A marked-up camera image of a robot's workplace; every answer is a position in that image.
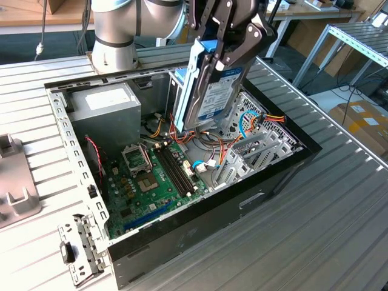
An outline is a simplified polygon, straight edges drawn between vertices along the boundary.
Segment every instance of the metal bracket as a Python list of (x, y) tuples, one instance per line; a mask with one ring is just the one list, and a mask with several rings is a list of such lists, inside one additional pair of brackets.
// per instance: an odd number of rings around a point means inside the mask
[(58, 226), (63, 262), (69, 264), (75, 287), (81, 287), (92, 278), (104, 272), (110, 265), (105, 251), (97, 252), (101, 232), (93, 215), (74, 215), (73, 221)]
[(0, 181), (0, 229), (40, 211), (22, 143), (10, 135), (0, 135)]

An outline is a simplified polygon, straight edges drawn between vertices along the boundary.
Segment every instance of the white connector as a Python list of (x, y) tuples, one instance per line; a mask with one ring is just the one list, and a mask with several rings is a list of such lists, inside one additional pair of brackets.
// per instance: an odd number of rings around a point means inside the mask
[(37, 46), (36, 46), (36, 55), (37, 56), (40, 56), (43, 52), (43, 43), (39, 43)]

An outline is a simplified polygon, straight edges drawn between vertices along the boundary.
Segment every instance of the robotic arm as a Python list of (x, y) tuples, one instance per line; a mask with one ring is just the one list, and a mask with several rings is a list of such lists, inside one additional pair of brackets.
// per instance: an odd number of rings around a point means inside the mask
[[(217, 39), (218, 66), (243, 64), (276, 39), (264, 20), (268, 0), (190, 0), (189, 25), (199, 41)], [(93, 64), (102, 73), (135, 69), (133, 36), (176, 38), (184, 25), (183, 0), (92, 0), (96, 43)]]
[(176, 38), (184, 25), (182, 0), (92, 0), (96, 42), (93, 65), (101, 73), (135, 69), (134, 36)]

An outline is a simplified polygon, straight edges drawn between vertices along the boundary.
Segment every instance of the metal rail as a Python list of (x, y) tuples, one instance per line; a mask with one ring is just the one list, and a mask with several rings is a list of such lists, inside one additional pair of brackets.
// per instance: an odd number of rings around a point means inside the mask
[[(139, 55), (166, 64), (189, 49)], [(43, 206), (0, 230), (2, 286), (73, 288), (56, 226), (84, 206), (43, 83), (92, 74), (85, 57), (0, 67), (0, 133), (23, 141)], [(323, 150), (282, 194), (126, 290), (378, 290), (388, 278), (386, 165), (265, 64), (248, 78)], [(103, 273), (81, 290), (114, 290), (114, 280)]]

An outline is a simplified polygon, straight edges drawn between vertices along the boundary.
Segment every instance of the red wire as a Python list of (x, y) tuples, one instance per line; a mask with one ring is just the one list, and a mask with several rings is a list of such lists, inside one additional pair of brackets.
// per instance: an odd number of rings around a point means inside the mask
[(101, 157), (99, 155), (99, 151), (97, 148), (97, 145), (95, 144), (94, 141), (92, 141), (90, 138), (85, 136), (85, 139), (92, 144), (92, 146), (95, 148), (96, 154), (97, 154), (97, 159), (98, 159), (98, 169), (99, 169), (99, 183), (102, 185), (102, 165), (101, 165)]

